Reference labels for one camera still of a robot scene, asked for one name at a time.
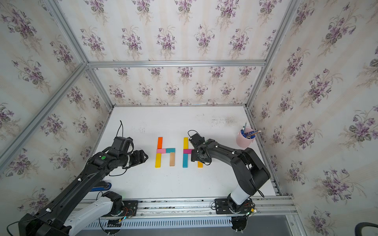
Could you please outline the teal block group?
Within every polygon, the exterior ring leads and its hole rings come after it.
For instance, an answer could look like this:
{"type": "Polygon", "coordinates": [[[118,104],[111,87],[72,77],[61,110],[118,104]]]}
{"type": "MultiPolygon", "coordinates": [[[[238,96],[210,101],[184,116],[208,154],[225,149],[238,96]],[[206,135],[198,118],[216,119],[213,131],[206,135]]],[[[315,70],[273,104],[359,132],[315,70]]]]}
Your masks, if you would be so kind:
{"type": "Polygon", "coordinates": [[[166,153],[175,153],[175,148],[166,148],[166,153]]]}
{"type": "Polygon", "coordinates": [[[189,155],[187,153],[183,154],[183,168],[188,168],[188,158],[189,155]]]}

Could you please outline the magenta block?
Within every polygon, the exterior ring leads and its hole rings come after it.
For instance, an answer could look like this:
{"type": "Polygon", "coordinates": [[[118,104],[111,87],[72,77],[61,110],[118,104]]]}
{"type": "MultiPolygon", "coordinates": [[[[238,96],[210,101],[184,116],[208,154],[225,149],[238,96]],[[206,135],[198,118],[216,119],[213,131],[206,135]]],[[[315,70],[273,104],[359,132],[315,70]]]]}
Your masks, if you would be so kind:
{"type": "Polygon", "coordinates": [[[193,149],[184,149],[184,150],[183,150],[183,153],[184,153],[184,154],[191,154],[192,151],[193,151],[193,149]]]}

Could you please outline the yellow block group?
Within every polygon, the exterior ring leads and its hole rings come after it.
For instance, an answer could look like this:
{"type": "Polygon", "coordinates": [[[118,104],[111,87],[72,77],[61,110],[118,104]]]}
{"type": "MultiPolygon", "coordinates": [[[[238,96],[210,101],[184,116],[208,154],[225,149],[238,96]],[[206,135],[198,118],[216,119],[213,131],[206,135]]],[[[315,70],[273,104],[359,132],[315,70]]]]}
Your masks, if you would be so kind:
{"type": "Polygon", "coordinates": [[[188,139],[188,137],[184,138],[183,147],[184,147],[184,149],[189,149],[189,139],[188,139]]]}
{"type": "Polygon", "coordinates": [[[161,167],[161,153],[156,154],[155,168],[161,167]]]}

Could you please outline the pink block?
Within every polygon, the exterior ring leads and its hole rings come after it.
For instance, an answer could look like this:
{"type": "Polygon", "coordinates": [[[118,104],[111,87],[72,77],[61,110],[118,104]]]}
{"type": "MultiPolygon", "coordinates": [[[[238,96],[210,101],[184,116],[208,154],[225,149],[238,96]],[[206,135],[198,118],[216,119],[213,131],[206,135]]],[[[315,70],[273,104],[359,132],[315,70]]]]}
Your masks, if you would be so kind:
{"type": "Polygon", "coordinates": [[[162,148],[162,149],[158,149],[157,153],[166,154],[167,152],[165,148],[162,148]]]}

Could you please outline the natural wood block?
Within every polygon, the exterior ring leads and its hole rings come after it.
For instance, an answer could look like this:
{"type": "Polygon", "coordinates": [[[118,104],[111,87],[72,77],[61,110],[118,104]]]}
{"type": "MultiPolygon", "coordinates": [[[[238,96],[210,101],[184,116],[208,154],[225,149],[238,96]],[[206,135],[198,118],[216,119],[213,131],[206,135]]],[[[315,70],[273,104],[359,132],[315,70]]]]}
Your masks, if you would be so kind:
{"type": "Polygon", "coordinates": [[[174,152],[170,153],[169,166],[170,167],[175,166],[175,153],[174,152]]]}

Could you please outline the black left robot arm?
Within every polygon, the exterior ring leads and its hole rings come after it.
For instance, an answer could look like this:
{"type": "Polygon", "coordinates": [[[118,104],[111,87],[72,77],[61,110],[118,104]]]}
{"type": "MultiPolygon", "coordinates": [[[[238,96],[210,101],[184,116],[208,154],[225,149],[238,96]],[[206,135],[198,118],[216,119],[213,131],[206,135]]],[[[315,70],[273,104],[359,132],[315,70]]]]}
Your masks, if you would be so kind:
{"type": "Polygon", "coordinates": [[[112,146],[88,159],[83,171],[46,207],[36,214],[26,214],[19,222],[21,236],[74,236],[100,217],[123,214],[122,196],[107,191],[89,207],[73,214],[83,198],[118,167],[127,170],[144,163],[148,155],[134,150],[132,138],[115,137],[112,146]]]}

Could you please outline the blue object behind arm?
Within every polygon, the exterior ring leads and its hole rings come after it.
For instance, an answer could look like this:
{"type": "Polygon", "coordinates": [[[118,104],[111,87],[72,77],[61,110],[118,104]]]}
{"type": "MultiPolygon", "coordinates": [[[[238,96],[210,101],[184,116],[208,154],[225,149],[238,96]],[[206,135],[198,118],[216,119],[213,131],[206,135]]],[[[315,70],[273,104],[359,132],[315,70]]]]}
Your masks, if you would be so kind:
{"type": "Polygon", "coordinates": [[[112,187],[111,183],[108,182],[101,182],[97,186],[93,187],[90,191],[91,192],[100,192],[100,191],[108,191],[112,187]]]}

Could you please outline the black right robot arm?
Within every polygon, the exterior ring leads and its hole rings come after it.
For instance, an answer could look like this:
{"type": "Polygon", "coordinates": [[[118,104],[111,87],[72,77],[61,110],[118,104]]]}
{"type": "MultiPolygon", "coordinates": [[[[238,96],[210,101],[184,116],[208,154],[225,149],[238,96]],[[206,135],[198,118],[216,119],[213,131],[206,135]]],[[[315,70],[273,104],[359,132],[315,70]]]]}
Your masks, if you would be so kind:
{"type": "Polygon", "coordinates": [[[189,142],[194,147],[191,161],[210,165],[213,159],[232,167],[238,186],[227,197],[227,204],[237,212],[247,204],[247,199],[260,191],[261,187],[271,179],[271,175],[252,148],[235,149],[219,144],[213,139],[205,140],[198,133],[190,136],[189,142]]]}

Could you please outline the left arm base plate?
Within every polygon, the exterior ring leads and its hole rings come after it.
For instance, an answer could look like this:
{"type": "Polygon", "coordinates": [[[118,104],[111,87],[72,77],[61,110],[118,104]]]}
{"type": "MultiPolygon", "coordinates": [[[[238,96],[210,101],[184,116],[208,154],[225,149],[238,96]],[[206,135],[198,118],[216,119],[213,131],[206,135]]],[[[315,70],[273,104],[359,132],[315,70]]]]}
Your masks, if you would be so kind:
{"type": "Polygon", "coordinates": [[[137,213],[137,207],[139,202],[136,200],[129,200],[125,201],[122,200],[122,203],[116,203],[115,206],[111,207],[111,210],[109,213],[101,216],[101,217],[134,217],[137,213]]]}

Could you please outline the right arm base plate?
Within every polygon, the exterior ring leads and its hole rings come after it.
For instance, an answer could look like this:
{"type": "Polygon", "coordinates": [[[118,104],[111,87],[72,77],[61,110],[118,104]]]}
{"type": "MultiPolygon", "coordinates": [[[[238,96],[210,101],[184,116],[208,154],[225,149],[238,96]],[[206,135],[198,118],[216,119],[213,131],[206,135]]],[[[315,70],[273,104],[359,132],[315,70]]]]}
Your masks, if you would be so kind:
{"type": "Polygon", "coordinates": [[[246,199],[242,204],[238,205],[231,198],[215,199],[214,207],[216,214],[244,214],[251,215],[257,212],[256,206],[252,199],[246,199]]]}

